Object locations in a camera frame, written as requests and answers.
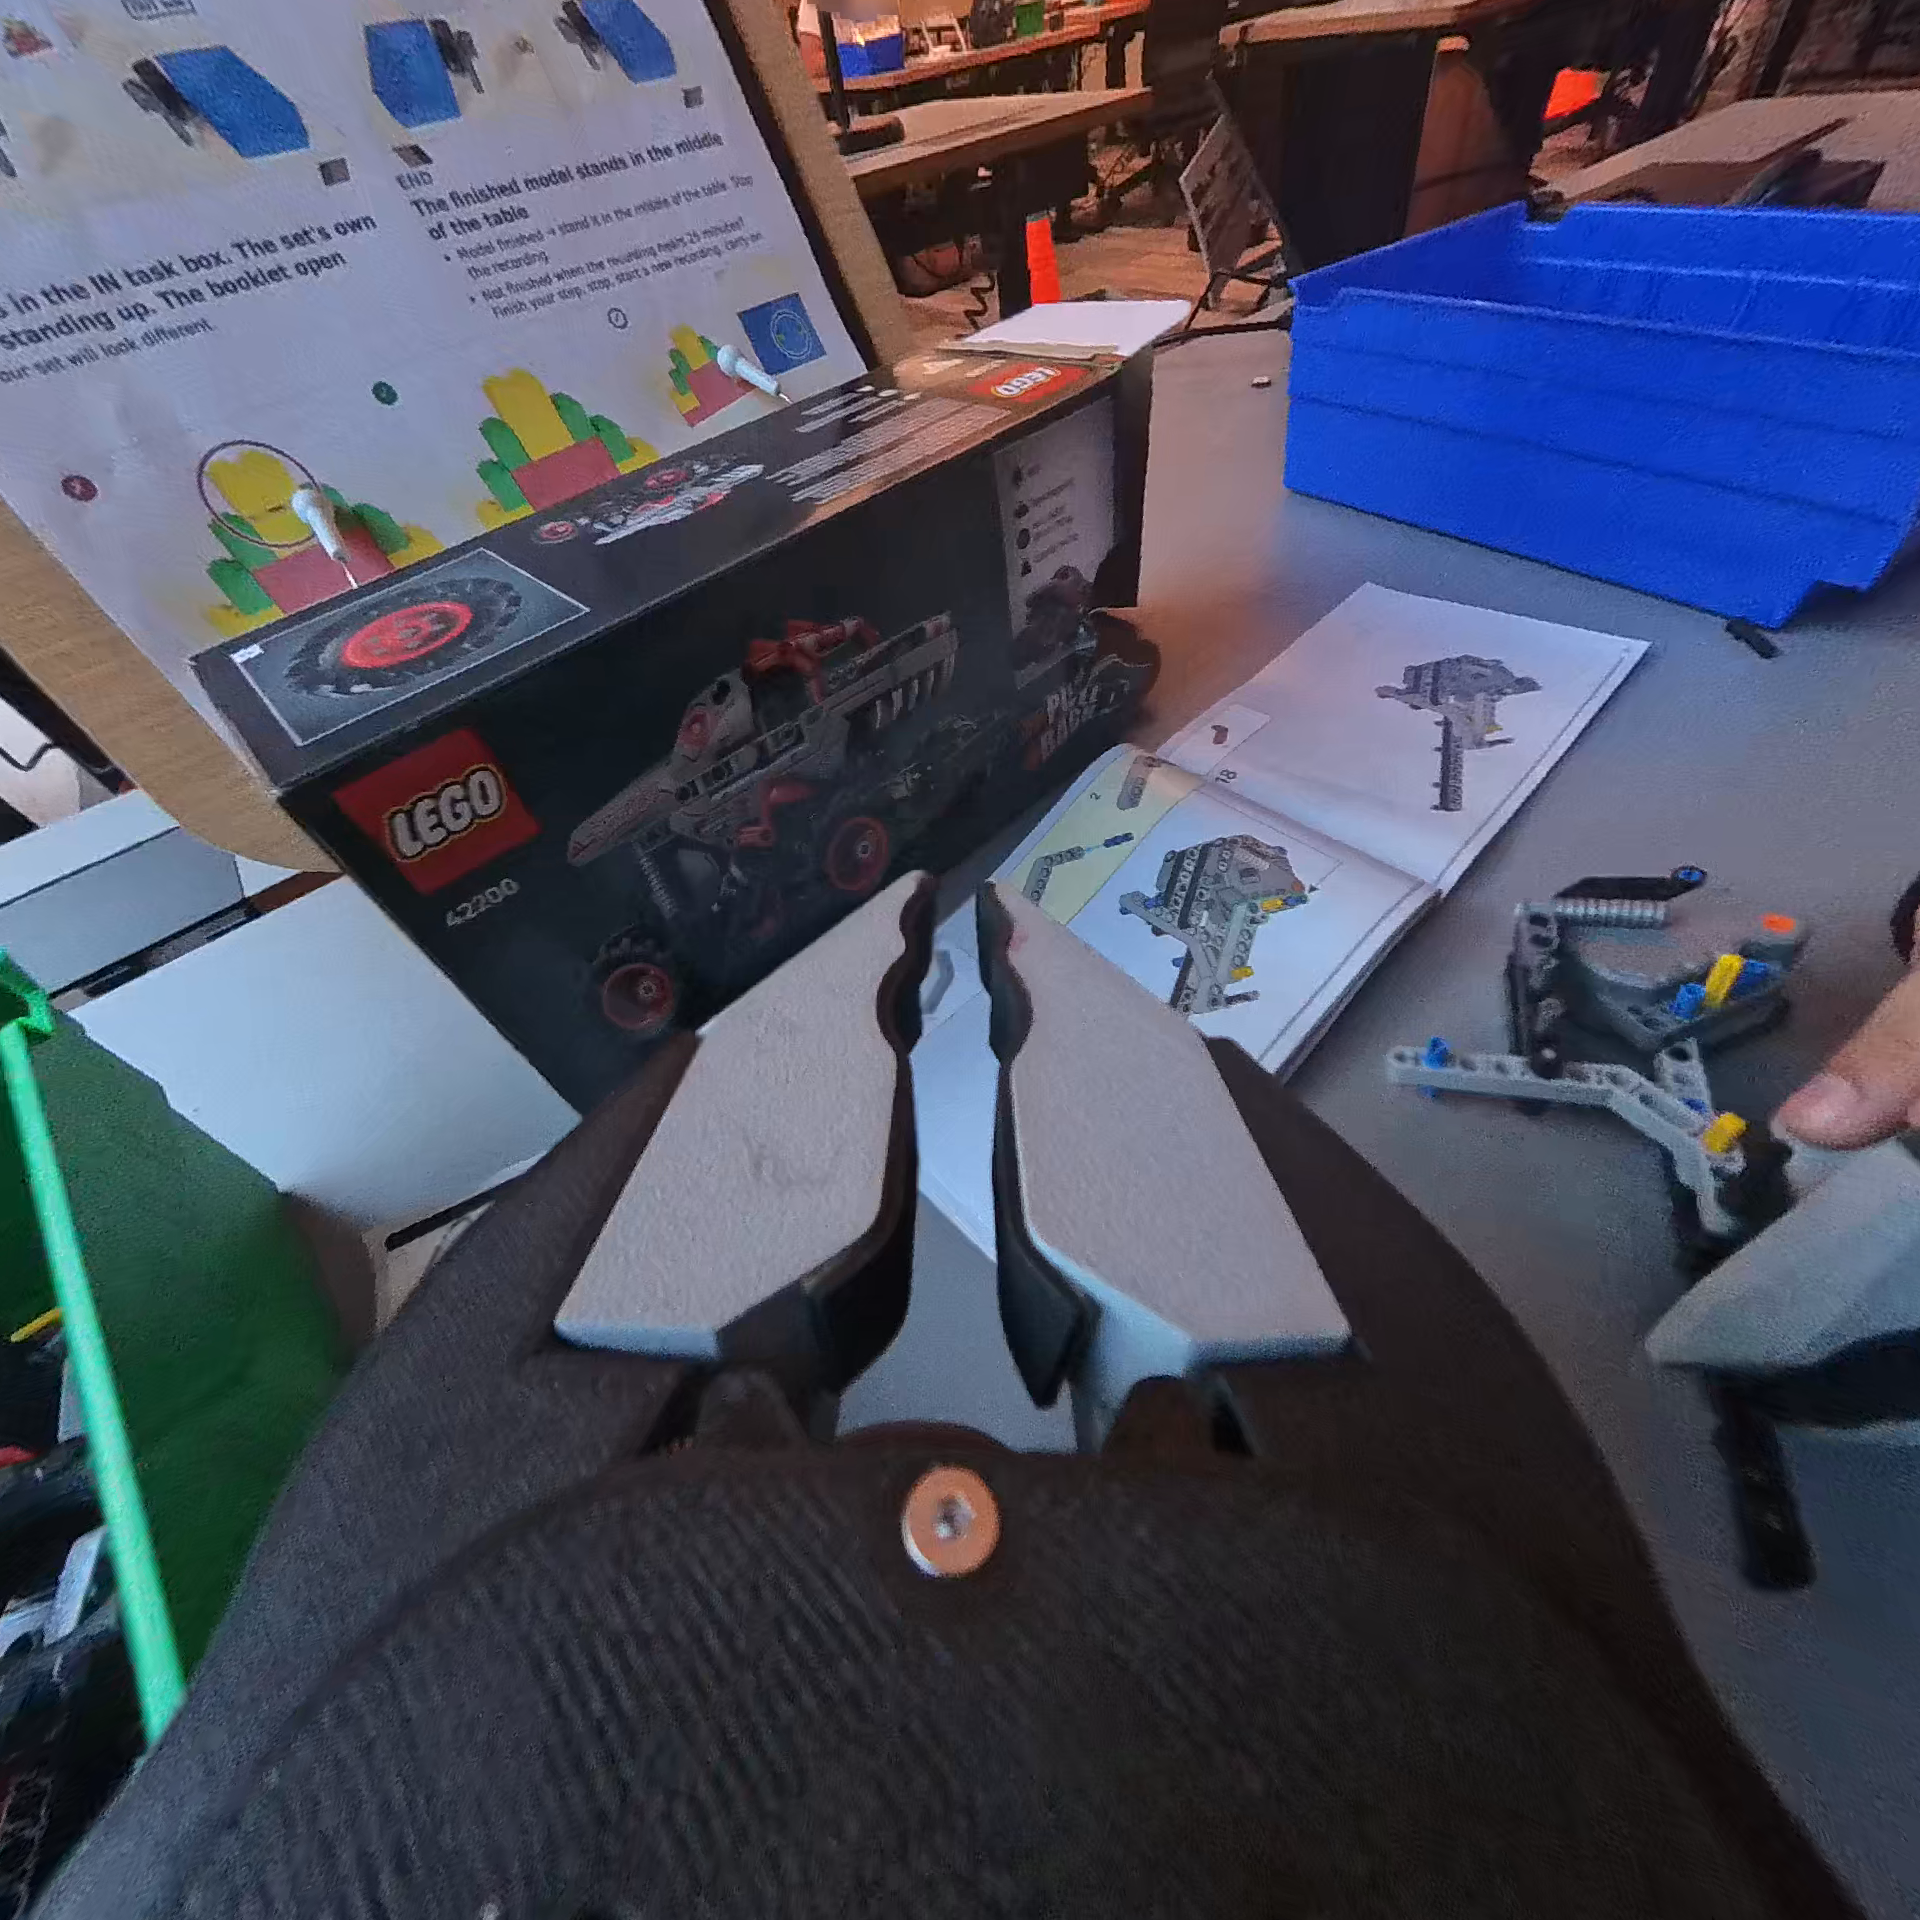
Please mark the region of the black lego set box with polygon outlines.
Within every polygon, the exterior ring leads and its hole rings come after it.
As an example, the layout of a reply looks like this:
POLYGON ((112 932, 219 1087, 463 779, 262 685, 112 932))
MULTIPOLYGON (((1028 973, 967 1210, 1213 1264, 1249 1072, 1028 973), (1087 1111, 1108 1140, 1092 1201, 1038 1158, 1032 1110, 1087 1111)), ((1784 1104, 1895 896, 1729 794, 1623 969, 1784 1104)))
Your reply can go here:
POLYGON ((577 1110, 1122 741, 1150 356, 914 353, 191 658, 577 1110))

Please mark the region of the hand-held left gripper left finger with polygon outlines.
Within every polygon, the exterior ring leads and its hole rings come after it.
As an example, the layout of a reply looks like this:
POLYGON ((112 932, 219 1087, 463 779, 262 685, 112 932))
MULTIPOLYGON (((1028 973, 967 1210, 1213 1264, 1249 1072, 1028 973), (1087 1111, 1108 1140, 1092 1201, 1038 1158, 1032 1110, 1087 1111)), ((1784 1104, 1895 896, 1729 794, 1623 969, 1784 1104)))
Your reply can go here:
POLYGON ((909 1306, 935 905, 935 877, 899 877, 706 1019, 564 1293, 564 1343, 759 1372, 832 1425, 909 1306))

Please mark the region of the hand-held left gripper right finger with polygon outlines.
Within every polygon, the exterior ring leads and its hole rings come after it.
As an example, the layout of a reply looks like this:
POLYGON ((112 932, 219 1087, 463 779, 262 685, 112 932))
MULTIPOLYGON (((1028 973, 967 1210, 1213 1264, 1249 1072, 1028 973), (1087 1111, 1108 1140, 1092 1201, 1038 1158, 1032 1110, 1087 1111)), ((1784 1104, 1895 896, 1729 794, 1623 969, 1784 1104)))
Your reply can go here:
POLYGON ((973 896, 996 1064, 996 1304, 1035 1405, 1100 1451, 1150 1378, 1354 1343, 1205 1038, 1004 882, 973 896))

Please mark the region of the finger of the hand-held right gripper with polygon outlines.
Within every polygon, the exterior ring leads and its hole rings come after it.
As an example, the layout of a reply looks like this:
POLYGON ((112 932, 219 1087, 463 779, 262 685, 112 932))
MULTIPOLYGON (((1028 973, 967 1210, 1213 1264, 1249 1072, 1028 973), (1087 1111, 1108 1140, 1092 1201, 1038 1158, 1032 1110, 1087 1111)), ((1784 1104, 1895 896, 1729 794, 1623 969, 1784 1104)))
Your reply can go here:
POLYGON ((1649 1331, 1649 1361, 1787 1374, 1918 1331, 1915 1137, 1834 1158, 1649 1331))

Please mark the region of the partly built lego model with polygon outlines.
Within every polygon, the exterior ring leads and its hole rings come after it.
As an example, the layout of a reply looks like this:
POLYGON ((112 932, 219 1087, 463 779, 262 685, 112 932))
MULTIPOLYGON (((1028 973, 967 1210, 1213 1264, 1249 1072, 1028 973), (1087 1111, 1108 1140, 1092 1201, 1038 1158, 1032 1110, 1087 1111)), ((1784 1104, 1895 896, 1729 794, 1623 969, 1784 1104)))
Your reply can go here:
POLYGON ((1788 1146, 1714 1099, 1709 1055, 1788 1014, 1810 928, 1800 915, 1727 915, 1688 947, 1682 905, 1705 869, 1586 877, 1514 906, 1501 969, 1506 1050, 1442 1038, 1387 1055, 1387 1078, 1428 1097, 1486 1097, 1540 1114, 1609 1114, 1666 1164, 1677 1252, 1702 1278, 1792 1200, 1788 1146))

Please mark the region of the grey storage box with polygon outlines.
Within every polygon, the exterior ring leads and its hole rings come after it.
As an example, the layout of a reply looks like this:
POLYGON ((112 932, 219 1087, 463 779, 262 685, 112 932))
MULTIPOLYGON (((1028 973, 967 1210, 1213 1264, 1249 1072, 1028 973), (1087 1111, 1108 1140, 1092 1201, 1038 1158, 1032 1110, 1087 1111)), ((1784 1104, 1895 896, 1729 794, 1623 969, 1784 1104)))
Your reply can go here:
POLYGON ((3 947, 50 997, 125 973, 142 952, 246 913, 233 852, 180 827, 142 791, 3 847, 3 947))

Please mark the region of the white storage box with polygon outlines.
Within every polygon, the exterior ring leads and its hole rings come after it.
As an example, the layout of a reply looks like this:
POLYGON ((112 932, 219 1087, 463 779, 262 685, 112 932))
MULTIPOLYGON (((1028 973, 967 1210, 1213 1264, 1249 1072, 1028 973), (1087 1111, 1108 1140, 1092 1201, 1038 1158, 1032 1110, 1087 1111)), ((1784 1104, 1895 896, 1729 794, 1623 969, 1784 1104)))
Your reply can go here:
POLYGON ((340 879, 75 1018, 203 1132, 353 1228, 495 1187, 578 1118, 340 879))

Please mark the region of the flat cardboard box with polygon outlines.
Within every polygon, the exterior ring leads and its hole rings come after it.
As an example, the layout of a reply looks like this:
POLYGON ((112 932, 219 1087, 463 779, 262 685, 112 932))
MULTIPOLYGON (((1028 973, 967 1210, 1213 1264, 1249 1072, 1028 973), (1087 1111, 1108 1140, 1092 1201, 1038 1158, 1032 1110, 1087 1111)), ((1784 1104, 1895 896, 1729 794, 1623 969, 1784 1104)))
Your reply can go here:
POLYGON ((1750 96, 1581 167, 1550 185, 1554 195, 1616 200, 1651 195, 1666 204, 1729 204, 1741 186, 1802 167, 1797 204, 1918 209, 1918 85, 1892 90, 1750 96))

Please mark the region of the wooden work table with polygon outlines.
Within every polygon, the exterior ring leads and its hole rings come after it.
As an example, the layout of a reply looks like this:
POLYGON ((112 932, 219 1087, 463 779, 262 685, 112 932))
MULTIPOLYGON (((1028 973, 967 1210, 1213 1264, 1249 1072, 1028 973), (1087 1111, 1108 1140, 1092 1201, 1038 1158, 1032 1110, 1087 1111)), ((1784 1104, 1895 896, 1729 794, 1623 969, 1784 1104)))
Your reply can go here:
POLYGON ((903 141, 846 167, 887 255, 988 240, 996 304, 1013 318, 1032 301, 1028 223, 1087 195, 1092 135, 1149 101, 1149 86, 1090 86, 906 104, 903 141))

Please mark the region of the open lego instruction booklet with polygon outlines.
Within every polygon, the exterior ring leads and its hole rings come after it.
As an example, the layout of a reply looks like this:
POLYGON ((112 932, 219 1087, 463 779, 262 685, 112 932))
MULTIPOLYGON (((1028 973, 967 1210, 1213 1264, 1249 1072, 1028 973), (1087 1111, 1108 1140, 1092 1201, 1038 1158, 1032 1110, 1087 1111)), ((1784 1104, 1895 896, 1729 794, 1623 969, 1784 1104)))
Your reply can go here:
POLYGON ((1363 585, 1164 745, 1100 755, 991 877, 1290 1073, 1646 654, 1363 585))

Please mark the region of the blue plastic bin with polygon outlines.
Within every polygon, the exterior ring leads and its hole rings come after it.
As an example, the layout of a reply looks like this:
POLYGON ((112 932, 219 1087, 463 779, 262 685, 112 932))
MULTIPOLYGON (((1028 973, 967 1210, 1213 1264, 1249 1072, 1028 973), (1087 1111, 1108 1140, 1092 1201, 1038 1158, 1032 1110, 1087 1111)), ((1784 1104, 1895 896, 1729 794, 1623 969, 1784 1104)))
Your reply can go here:
POLYGON ((1782 628, 1915 551, 1918 219, 1501 204, 1295 282, 1290 492, 1782 628))

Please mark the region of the person's right hand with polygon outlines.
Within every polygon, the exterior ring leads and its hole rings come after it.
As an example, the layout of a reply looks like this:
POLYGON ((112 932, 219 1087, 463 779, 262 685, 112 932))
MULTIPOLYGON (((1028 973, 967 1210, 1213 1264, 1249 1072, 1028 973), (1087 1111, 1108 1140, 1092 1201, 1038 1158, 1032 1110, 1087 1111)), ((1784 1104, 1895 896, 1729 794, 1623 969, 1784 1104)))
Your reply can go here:
POLYGON ((1773 1129, 1831 1151, 1859 1151, 1918 1124, 1915 982, 1892 991, 1859 1033, 1773 1114, 1773 1129))

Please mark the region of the white paper pad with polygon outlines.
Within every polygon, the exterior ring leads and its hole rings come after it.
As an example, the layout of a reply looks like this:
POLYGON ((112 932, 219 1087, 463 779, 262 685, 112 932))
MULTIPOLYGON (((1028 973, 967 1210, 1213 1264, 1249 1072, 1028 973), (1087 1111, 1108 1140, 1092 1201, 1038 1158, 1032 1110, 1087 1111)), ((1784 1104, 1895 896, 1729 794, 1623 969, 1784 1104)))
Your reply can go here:
POLYGON ((1177 336, 1187 300, 1050 300, 946 340, 960 353, 1050 353, 1077 364, 1128 359, 1177 336))

